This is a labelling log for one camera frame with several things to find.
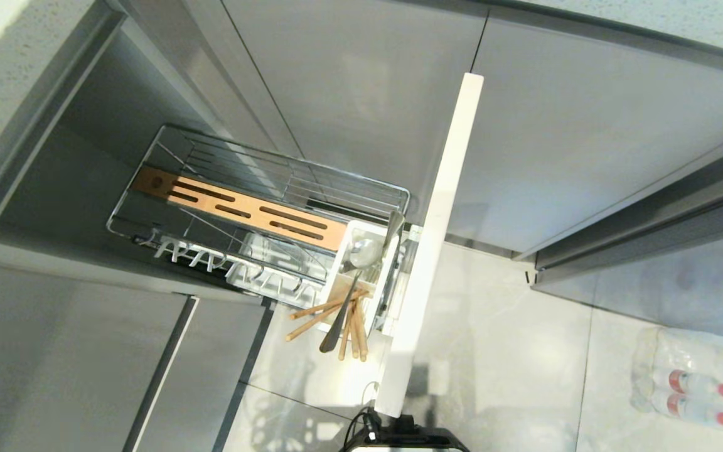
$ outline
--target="wire basket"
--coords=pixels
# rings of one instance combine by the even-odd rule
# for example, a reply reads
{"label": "wire basket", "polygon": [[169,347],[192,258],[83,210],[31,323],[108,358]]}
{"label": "wire basket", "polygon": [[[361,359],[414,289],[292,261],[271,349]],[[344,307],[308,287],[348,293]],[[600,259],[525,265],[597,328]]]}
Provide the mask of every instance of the wire basket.
{"label": "wire basket", "polygon": [[312,306],[341,252],[282,237],[133,189],[150,167],[347,223],[387,226],[405,214],[405,188],[178,126],[161,126],[108,219],[113,234],[155,250],[155,257],[213,275],[296,307]]}

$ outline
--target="dish rack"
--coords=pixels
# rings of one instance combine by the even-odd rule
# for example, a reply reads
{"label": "dish rack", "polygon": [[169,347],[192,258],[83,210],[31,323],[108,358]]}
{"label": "dish rack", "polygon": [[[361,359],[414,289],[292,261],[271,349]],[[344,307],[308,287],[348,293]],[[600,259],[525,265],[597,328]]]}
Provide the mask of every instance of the dish rack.
{"label": "dish rack", "polygon": [[[257,203],[278,217],[247,223],[249,214],[221,200]],[[336,234],[353,220],[385,230],[390,212],[405,214],[409,200],[407,189],[390,183],[166,125],[107,228],[154,250],[155,258],[211,275],[215,285],[307,308],[336,277],[335,260],[345,257]],[[397,277],[397,253],[388,259],[390,280]],[[377,304],[389,296],[381,294]]]}

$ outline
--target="white dish drainer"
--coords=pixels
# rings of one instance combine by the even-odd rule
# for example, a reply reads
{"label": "white dish drainer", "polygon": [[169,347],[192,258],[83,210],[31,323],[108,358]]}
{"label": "white dish drainer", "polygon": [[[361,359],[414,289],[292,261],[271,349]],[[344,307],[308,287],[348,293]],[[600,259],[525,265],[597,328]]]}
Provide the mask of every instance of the white dish drainer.
{"label": "white dish drainer", "polygon": [[[405,214],[410,200],[407,189],[390,183],[179,126],[161,126],[132,178],[143,166],[343,223],[387,228],[390,212]],[[319,300],[336,257],[344,254],[154,198],[132,190],[132,178],[108,219],[109,231],[154,249],[158,259],[212,275],[215,285],[307,308]],[[397,266],[388,267],[396,278]],[[382,304],[388,297],[382,295]]]}

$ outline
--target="gray speckled countertop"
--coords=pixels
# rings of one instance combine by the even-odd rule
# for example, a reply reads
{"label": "gray speckled countertop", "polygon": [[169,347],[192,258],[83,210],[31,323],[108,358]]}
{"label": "gray speckled countertop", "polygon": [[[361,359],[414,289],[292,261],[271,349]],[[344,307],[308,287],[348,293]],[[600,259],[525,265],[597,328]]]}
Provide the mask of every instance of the gray speckled countertop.
{"label": "gray speckled countertop", "polygon": [[[94,0],[31,0],[0,34],[0,134]],[[723,0],[531,0],[723,48]]]}

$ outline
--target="water bottle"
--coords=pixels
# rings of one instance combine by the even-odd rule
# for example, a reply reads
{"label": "water bottle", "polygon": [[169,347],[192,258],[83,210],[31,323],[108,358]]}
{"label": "water bottle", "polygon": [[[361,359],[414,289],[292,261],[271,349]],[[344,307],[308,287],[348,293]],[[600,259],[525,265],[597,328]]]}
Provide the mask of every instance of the water bottle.
{"label": "water bottle", "polygon": [[723,429],[723,408],[709,401],[688,398],[685,394],[655,391],[651,404],[657,412],[683,421]]}
{"label": "water bottle", "polygon": [[656,371],[655,383],[660,388],[671,388],[674,392],[696,398],[723,397],[723,382],[710,375],[683,370]]}

